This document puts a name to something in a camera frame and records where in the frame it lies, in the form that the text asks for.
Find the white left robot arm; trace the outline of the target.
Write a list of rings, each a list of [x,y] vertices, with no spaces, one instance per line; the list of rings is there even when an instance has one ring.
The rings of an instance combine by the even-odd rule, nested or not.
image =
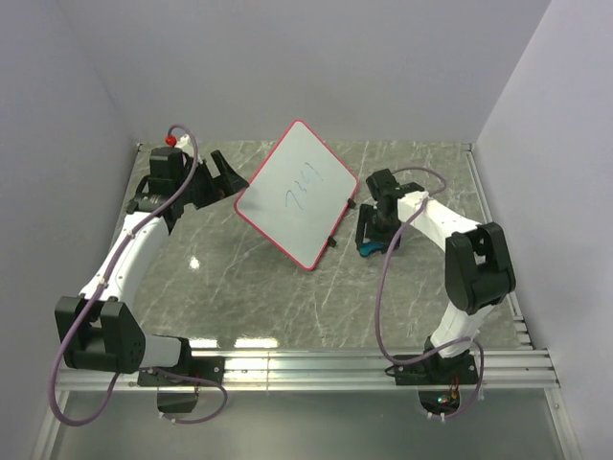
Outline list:
[[[55,308],[68,367],[119,374],[160,367],[172,385],[191,379],[187,339],[144,333],[130,306],[185,207],[201,209],[247,187],[220,151],[211,156],[218,175],[183,149],[151,152],[149,173],[127,203],[121,233],[102,266],[79,295],[62,297]]]

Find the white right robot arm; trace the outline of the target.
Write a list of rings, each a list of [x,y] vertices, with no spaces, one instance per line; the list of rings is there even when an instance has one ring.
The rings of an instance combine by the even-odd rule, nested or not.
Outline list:
[[[476,383],[484,362],[474,357],[475,337],[493,308],[516,287],[503,228],[465,218],[442,205],[434,193],[400,184],[388,169],[372,173],[366,185],[372,203],[361,204],[355,233],[358,254],[389,256],[408,228],[421,232],[444,254],[443,284],[448,305],[416,356],[392,355],[385,347],[381,308],[375,308],[375,340],[396,385]]]

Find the blue whiteboard eraser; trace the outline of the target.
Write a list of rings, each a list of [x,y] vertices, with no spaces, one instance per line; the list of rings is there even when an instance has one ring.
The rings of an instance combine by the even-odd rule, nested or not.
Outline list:
[[[376,241],[368,241],[363,242],[358,247],[358,253],[361,257],[366,258],[374,253],[382,253],[385,254],[387,251],[388,245],[385,243],[380,243]]]

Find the red framed whiteboard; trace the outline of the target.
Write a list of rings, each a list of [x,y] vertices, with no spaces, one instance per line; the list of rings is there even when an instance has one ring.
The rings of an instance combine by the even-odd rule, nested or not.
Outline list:
[[[235,210],[296,265],[312,270],[357,188],[356,174],[295,120],[238,195]]]

